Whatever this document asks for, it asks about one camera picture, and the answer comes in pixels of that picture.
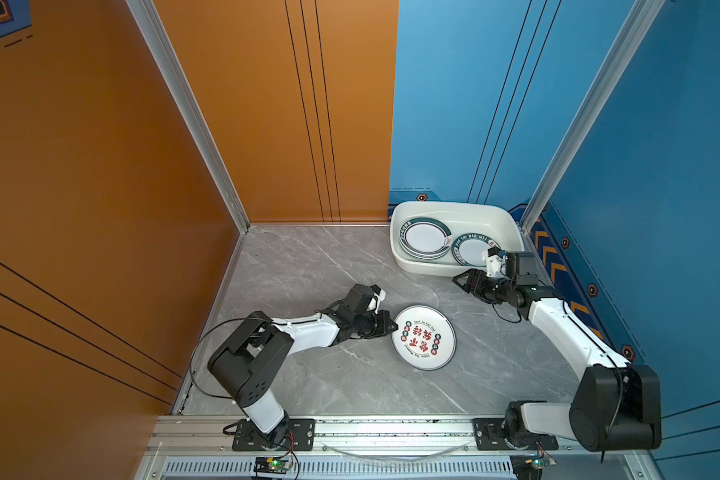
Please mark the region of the green lettered rim plate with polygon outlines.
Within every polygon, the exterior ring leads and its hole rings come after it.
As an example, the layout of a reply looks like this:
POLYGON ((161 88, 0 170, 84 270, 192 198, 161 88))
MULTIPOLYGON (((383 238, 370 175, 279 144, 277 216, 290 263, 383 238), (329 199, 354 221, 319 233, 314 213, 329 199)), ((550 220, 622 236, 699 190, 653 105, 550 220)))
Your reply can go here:
POLYGON ((488 250, 501 249, 498 242, 481 233, 465 233, 451 244, 451 254, 456 262, 467 267, 484 267, 483 254, 488 250))

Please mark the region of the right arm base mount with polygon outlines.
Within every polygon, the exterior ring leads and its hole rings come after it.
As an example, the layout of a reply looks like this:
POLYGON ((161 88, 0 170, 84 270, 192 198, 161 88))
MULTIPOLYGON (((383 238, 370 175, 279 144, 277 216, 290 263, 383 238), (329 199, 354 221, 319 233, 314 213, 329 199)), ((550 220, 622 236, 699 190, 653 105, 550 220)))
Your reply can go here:
POLYGON ((554 436, 512 431, 504 418, 475 418, 472 420, 472 426, 475 442, 480 451, 559 449, 559 443, 554 436))

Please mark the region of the white plate red characters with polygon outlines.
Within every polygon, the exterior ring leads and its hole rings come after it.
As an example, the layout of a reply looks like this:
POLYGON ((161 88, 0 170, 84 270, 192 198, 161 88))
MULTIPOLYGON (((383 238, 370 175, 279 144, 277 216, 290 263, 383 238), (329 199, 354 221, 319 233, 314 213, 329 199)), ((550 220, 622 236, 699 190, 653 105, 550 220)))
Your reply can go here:
POLYGON ((391 336, 401 360, 422 371, 444 368, 454 357, 457 337, 453 325, 440 311, 425 305, 403 309, 395 318, 391 336))

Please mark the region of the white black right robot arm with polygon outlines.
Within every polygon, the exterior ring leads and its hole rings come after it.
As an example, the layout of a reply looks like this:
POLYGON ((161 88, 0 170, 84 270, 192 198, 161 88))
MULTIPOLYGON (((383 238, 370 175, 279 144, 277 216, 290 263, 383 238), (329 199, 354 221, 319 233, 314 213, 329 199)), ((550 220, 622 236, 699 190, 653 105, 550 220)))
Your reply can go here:
POLYGON ((454 276, 453 283, 493 307, 513 307, 520 321, 552 342, 578 379, 570 403, 510 403, 494 430, 507 446, 527 449, 540 438, 562 437, 590 452, 659 448, 663 434, 657 373, 597 337, 553 286, 530 272, 530 253, 491 248, 484 260, 484 267, 454 276))

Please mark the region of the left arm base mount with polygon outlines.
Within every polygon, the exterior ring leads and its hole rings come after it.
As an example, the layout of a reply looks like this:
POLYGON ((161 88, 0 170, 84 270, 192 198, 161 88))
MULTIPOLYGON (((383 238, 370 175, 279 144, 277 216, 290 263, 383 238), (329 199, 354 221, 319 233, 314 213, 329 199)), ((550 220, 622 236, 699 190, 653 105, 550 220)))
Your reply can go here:
POLYGON ((311 451, 315 437, 314 419, 286 417, 271 432, 262 433, 251 420, 241 421, 235 429, 232 450, 252 451, 311 451))

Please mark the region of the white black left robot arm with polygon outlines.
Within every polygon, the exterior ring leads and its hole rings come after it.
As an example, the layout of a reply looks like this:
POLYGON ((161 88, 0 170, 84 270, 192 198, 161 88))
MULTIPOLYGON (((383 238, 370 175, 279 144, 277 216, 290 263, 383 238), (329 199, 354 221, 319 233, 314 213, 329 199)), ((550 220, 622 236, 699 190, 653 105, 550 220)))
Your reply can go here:
POLYGON ((270 387, 285 360, 302 351, 396 332, 390 312, 381 308, 385 297, 377 285, 356 284, 344 298, 308 317, 275 319, 255 311, 211 354, 207 369, 268 446, 277 446, 287 436, 289 416, 270 387))

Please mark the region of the green red rim plate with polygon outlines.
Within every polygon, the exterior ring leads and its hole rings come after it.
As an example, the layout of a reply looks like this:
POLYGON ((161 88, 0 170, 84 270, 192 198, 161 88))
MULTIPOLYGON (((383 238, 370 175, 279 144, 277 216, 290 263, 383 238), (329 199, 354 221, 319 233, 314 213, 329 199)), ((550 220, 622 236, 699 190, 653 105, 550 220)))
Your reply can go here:
POLYGON ((443 222, 430 217, 415 217, 402 224, 399 243, 410 256, 436 260, 450 251, 452 232, 443 222))

